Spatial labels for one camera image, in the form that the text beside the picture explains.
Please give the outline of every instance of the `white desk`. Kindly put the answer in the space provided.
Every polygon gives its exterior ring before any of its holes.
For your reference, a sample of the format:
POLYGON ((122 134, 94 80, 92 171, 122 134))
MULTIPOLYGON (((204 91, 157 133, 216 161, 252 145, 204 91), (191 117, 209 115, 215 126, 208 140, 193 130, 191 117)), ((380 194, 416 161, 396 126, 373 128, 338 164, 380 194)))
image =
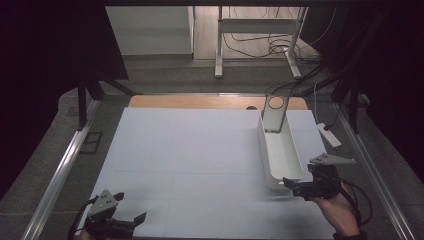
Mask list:
MULTIPOLYGON (((313 117, 292 112, 288 117, 300 120, 292 121, 293 138, 303 141, 310 129, 302 125, 314 123, 313 117)), ((334 230, 314 203, 266 187, 259 116, 244 110, 127 108, 93 195, 125 192, 116 219, 147 212, 134 236, 331 239, 334 230)), ((305 163, 323 150, 297 147, 305 163)))

